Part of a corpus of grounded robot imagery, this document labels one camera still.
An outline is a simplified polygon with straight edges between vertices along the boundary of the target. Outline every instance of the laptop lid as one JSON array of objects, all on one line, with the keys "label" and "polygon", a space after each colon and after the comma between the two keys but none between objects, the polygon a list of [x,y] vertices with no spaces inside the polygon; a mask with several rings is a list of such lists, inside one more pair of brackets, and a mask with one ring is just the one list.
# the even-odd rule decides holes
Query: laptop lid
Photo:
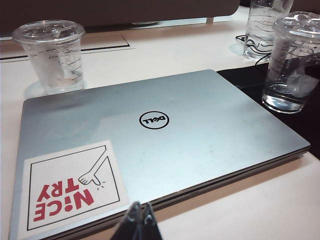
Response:
[{"label": "laptop lid", "polygon": [[[103,141],[112,145],[128,202],[155,209],[290,161],[310,146],[213,70],[31,98],[23,104],[12,236],[25,160]],[[36,239],[103,229],[125,208]]]}]

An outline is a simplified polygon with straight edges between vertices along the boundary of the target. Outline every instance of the dell logo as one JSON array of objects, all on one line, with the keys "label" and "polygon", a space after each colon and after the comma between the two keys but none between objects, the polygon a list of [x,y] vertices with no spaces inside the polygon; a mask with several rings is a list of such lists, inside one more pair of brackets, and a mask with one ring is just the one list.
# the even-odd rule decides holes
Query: dell logo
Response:
[{"label": "dell logo", "polygon": [[169,123],[169,117],[160,111],[148,111],[142,114],[139,122],[147,129],[162,129]]}]

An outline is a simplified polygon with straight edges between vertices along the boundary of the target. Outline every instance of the table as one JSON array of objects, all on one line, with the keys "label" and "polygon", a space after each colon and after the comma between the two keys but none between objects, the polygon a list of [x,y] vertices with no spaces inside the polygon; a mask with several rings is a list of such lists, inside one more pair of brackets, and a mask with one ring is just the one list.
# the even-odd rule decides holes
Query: table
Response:
[{"label": "table", "polygon": [[[248,8],[226,21],[90,33],[127,48],[82,55],[87,88],[204,69],[252,66],[242,57]],[[36,85],[28,60],[1,63],[1,239],[8,239],[23,101]],[[163,239],[308,239],[320,237],[320,161],[311,153],[155,213]],[[113,229],[86,237],[105,240]]]}]

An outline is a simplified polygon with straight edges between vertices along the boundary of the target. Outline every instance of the nice try sticker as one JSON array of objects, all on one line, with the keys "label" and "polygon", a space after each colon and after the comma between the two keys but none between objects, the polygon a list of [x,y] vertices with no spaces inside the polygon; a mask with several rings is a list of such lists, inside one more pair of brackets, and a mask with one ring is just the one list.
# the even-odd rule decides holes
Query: nice try sticker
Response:
[{"label": "nice try sticker", "polygon": [[24,165],[26,231],[65,227],[128,204],[110,141],[28,159]]}]

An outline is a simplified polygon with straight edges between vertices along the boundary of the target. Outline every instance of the plastic cup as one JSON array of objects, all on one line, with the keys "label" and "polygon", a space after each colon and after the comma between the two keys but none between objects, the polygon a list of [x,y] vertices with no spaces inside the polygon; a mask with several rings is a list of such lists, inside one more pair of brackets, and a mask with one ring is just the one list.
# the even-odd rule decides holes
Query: plastic cup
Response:
[{"label": "plastic cup", "polygon": [[249,60],[269,60],[275,20],[289,13],[294,0],[251,0],[246,25],[243,56]]},{"label": "plastic cup", "polygon": [[273,29],[262,102],[280,113],[298,113],[320,79],[320,15],[292,12],[277,19]]},{"label": "plastic cup", "polygon": [[47,94],[84,88],[80,39],[83,26],[66,20],[44,20],[20,26],[12,39],[26,51]]}]

